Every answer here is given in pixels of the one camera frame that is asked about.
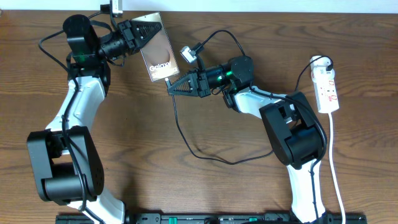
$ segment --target power strip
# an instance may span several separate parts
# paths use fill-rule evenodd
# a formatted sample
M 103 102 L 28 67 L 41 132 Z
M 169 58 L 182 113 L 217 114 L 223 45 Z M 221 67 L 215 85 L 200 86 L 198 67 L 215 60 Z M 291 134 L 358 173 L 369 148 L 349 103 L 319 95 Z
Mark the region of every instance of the power strip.
M 319 57 L 321 56 L 312 57 L 310 62 Z M 335 70 L 326 70 L 330 64 L 328 57 L 322 57 L 311 63 L 311 78 L 319 113 L 331 113 L 339 108 L 335 85 Z

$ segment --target white power strip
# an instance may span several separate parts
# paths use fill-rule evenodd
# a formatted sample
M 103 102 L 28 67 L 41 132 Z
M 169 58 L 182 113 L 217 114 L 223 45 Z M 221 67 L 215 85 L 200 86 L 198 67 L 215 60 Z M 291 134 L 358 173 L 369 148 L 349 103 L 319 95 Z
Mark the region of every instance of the white power strip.
M 339 108 L 337 91 L 335 85 L 335 70 L 327 71 L 326 68 L 331 64 L 328 57 L 314 56 L 311 58 L 311 78 L 313 87 L 315 89 L 315 97 L 317 98 L 317 105 L 319 113 L 329 114 L 330 121 L 330 141 L 329 141 L 329 162 L 333 183 L 335 185 L 338 204 L 341 210 L 341 223 L 346 223 L 346 214 L 344 211 L 343 201 L 341 199 L 340 190 L 337 184 L 337 177 L 335 172 L 335 165 L 333 163 L 333 119 L 331 113 Z

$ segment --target white wall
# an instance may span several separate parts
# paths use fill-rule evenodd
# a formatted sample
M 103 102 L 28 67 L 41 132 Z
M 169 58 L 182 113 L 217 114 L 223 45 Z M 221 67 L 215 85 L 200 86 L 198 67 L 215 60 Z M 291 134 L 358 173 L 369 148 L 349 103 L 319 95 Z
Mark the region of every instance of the white wall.
M 109 0 L 0 0 L 0 9 L 99 10 Z M 398 0 L 124 0 L 125 11 L 398 13 Z

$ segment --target table surface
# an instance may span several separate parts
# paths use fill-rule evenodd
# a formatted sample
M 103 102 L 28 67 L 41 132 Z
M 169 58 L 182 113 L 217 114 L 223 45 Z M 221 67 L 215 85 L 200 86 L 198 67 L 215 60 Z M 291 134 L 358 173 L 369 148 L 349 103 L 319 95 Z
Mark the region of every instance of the table surface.
M 0 17 L 1 223 L 53 223 L 56 214 L 75 212 L 39 199 L 25 141 L 51 122 L 67 92 L 67 74 L 37 43 L 77 13 L 92 12 L 4 11 Z M 144 14 L 125 12 L 124 18 Z M 329 55 L 340 101 L 333 113 L 334 160 L 345 209 L 365 213 L 369 223 L 398 222 L 397 15 L 162 12 L 162 17 L 175 52 L 217 29 L 230 30 L 254 60 L 255 84 L 274 93 L 293 92 L 310 57 Z M 64 34 L 44 45 L 63 62 L 70 51 Z M 220 34 L 206 45 L 203 59 L 217 65 L 237 55 L 231 38 Z M 181 71 L 190 68 L 176 58 Z M 150 81 L 141 55 L 111 69 L 112 84 L 91 135 L 105 185 L 116 198 L 134 211 L 164 213 L 290 208 L 289 176 L 275 155 L 236 166 L 194 158 L 175 126 L 164 82 Z M 299 89 L 316 110 L 309 74 Z M 182 130 L 200 155 L 236 161 L 271 149 L 261 120 L 227 109 L 220 95 L 177 97 L 177 106 Z M 328 134 L 328 116 L 317 115 Z M 340 212 L 327 155 L 320 176 L 325 207 Z

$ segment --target wooden table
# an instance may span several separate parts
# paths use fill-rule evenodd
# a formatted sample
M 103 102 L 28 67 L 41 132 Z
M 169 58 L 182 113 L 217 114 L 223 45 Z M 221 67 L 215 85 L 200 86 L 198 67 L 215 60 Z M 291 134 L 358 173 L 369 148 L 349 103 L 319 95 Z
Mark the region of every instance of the wooden table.
M 0 222 L 53 223 L 75 212 L 37 195 L 26 148 L 31 131 L 43 130 L 67 92 L 67 74 L 37 47 L 70 15 L 92 12 L 4 11 L 0 17 Z M 147 12 L 125 12 L 133 18 Z M 347 212 L 369 223 L 398 222 L 398 16 L 378 14 L 162 12 L 181 71 L 178 51 L 217 29 L 236 35 L 254 59 L 256 85 L 291 93 L 316 54 L 333 58 L 340 109 L 335 118 L 335 166 Z M 109 22 L 108 16 L 98 20 Z M 69 53 L 58 36 L 45 48 L 62 59 Z M 239 55 L 226 34 L 207 45 L 203 58 L 217 65 Z M 237 166 L 194 158 L 175 127 L 164 82 L 151 83 L 142 57 L 112 67 L 112 84 L 91 132 L 106 186 L 134 211 L 165 213 L 254 213 L 288 210 L 289 176 L 275 155 Z M 300 90 L 316 108 L 305 73 Z M 177 97 L 180 124 L 189 143 L 204 154 L 230 161 L 271 149 L 261 120 L 225 107 L 221 96 Z M 328 118 L 317 114 L 325 130 Z M 322 200 L 340 212 L 328 156 L 322 162 Z

